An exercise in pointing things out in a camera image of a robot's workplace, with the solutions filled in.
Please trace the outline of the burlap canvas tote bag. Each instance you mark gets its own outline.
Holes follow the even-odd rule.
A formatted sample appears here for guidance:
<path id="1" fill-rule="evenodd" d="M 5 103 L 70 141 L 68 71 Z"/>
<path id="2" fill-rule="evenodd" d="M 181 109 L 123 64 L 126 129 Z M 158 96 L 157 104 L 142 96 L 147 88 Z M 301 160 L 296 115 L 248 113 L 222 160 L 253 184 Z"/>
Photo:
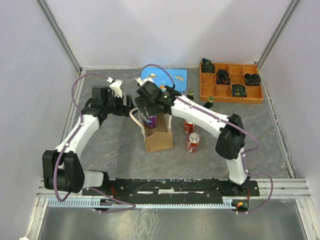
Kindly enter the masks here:
<path id="1" fill-rule="evenodd" d="M 158 114 L 156 128 L 146 127 L 142 114 L 138 111 L 137 107 L 129 112 L 129 116 L 140 127 L 148 153 L 168 150 L 174 147 L 171 115 Z"/>

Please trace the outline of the red cola can front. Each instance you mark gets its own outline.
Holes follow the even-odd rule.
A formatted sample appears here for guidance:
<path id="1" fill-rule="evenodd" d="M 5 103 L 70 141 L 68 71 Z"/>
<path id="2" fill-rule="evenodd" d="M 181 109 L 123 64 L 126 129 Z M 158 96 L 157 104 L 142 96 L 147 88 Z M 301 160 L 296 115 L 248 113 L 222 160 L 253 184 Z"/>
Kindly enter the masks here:
<path id="1" fill-rule="evenodd" d="M 189 153 L 195 153 L 198 150 L 200 144 L 201 144 L 201 136 L 196 132 L 192 132 L 187 137 L 186 150 Z"/>

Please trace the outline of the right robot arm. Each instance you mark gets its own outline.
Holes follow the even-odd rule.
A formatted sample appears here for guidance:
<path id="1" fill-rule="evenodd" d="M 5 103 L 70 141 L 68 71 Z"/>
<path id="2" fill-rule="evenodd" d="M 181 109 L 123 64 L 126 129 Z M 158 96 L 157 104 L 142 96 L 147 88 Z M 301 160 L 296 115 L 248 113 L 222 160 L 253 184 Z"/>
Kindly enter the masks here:
<path id="1" fill-rule="evenodd" d="M 145 117 L 168 114 L 182 118 L 212 134 L 217 139 L 215 151 L 226 160 L 231 193 L 240 196 L 246 192 L 250 177 L 241 159 L 246 138 L 241 118 L 236 114 L 227 116 L 209 110 L 172 87 L 162 91 L 151 78 L 137 77 L 135 80 L 138 85 L 138 97 L 135 98 L 138 110 Z"/>

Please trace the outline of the purple soda can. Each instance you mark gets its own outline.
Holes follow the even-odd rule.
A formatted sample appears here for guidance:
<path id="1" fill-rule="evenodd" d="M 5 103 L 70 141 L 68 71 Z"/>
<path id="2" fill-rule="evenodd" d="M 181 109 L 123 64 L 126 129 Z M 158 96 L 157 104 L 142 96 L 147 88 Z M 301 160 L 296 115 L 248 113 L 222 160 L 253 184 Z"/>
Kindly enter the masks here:
<path id="1" fill-rule="evenodd" d="M 157 127 L 157 116 L 152 115 L 149 117 L 144 117 L 144 124 L 148 129 L 155 129 Z"/>

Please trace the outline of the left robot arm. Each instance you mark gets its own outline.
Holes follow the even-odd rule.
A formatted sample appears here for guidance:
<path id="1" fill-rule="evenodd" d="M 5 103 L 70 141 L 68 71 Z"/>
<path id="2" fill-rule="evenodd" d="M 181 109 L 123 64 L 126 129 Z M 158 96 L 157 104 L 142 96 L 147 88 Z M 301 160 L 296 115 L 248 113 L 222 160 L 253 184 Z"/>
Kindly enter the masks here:
<path id="1" fill-rule="evenodd" d="M 131 95 L 123 96 L 121 84 L 121 80 L 116 80 L 109 86 L 94 86 L 91 98 L 85 103 L 66 139 L 54 150 L 43 153 L 43 181 L 47 190 L 79 193 L 83 188 L 93 187 L 99 195 L 106 195 L 110 191 L 111 183 L 107 180 L 107 174 L 96 170 L 84 171 L 80 157 L 108 115 L 128 117 L 134 108 Z"/>

